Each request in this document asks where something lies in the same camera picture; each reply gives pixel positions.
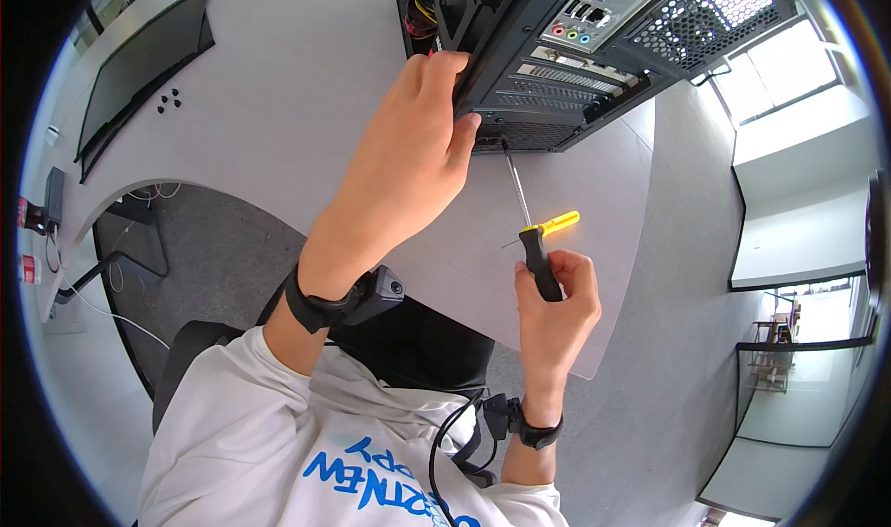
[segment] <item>wrist strap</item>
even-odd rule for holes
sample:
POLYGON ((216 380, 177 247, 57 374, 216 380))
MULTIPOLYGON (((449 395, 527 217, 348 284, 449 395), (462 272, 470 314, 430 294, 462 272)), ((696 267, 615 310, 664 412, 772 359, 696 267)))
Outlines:
POLYGON ((328 301, 316 296, 305 296, 297 285, 297 267, 284 282, 285 301, 294 318, 306 328, 310 334, 318 332, 322 328, 337 326, 341 321, 358 306, 362 294, 359 282, 356 282, 347 294, 339 301, 328 301))
POLYGON ((365 272, 339 301, 305 296, 297 285, 297 266, 299 262, 284 282, 284 296, 291 314, 310 334, 341 324, 354 326, 405 298, 402 282, 384 265, 365 272))
POLYGON ((508 400, 503 393, 483 401, 483 417, 495 440, 504 440, 508 432, 514 432, 523 445, 536 450, 547 448, 557 442, 557 437, 563 429, 563 415, 557 426, 551 428, 531 426, 526 422, 519 398, 508 400))

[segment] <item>gray carpet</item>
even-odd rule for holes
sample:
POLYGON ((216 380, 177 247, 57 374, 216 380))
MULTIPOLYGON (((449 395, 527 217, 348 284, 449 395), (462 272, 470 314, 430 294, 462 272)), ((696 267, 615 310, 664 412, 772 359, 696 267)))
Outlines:
MULTIPOLYGON (((557 486, 576 526, 696 524, 691 503, 730 443, 732 349, 749 341, 761 295, 727 293, 742 209, 730 147, 702 134, 708 111, 689 84, 657 98, 650 195, 625 303, 596 377, 568 383, 557 486)), ((189 320, 253 325, 303 237, 200 187, 184 185, 176 197, 156 202, 170 276, 152 283, 128 274, 117 309, 168 341, 189 320)), ((126 225, 104 216, 103 247, 126 225)), ((144 250, 135 232, 117 248, 144 250)), ((164 350, 139 332, 131 340, 146 376, 157 382, 164 350)), ((522 393, 512 350, 496 344, 489 381, 493 393, 522 393)), ((477 463, 489 448, 484 442, 477 463)), ((496 472, 503 455, 500 448, 496 472)))

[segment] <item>screwdriver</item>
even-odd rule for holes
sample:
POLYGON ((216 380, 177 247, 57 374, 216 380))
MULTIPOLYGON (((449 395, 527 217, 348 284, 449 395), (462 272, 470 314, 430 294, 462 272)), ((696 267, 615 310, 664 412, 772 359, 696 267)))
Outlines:
POLYGON ((519 207, 523 211, 523 218, 526 219, 526 227, 519 232, 519 240, 526 247, 526 267, 532 272, 532 276, 536 279, 538 292, 542 295, 542 299, 546 301, 556 302, 563 300, 563 292, 554 272, 551 270, 551 259, 544 252, 544 244, 542 237, 544 228, 540 225, 533 225, 532 219, 529 218, 529 209, 526 206, 526 198, 523 196, 523 187, 519 184, 519 175, 517 168, 513 165, 513 158, 510 157, 510 151, 507 148, 507 140, 502 137, 502 148, 507 163, 510 166, 510 176, 513 179, 513 186, 517 189, 517 198, 519 199, 519 207))
MULTIPOLYGON (((548 220, 548 221, 545 221, 544 223, 539 223, 538 227, 540 227, 542 229, 542 237, 547 237, 548 235, 550 235, 551 233, 553 233, 555 231, 560 231, 563 228, 576 223, 580 217, 581 217, 581 214, 579 214, 577 210, 573 210, 572 212, 566 212, 560 216, 557 216, 553 220, 548 220)), ((519 239, 514 239, 510 243, 503 244, 502 248, 511 246, 514 243, 519 243, 519 239)))

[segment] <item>yellow screwdriver handle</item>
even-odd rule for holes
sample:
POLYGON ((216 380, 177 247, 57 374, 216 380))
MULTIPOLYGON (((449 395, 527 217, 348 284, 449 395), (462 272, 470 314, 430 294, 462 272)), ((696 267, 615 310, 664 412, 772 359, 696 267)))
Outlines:
POLYGON ((542 228, 542 237, 544 237, 545 235, 548 235, 555 231, 560 231, 563 228, 576 223, 580 217, 581 215, 576 210, 573 210, 572 212, 566 212, 562 216, 558 216, 553 220, 545 221, 538 227, 542 228))

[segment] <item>screwdriver shaft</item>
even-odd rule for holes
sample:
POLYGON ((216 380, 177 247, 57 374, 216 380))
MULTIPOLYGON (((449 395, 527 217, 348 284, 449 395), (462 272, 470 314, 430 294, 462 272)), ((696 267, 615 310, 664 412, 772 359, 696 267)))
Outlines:
POLYGON ((513 158, 510 151, 507 150, 507 141, 502 139, 502 148, 504 148, 504 156, 507 157, 507 164, 510 166, 510 176, 513 178, 513 186, 517 189, 517 199, 519 199, 519 207, 523 211, 523 219, 526 220, 526 227, 532 227, 532 218, 529 217, 529 208, 526 206, 526 197, 523 196, 523 186, 519 183, 519 175, 517 167, 513 165, 513 158))

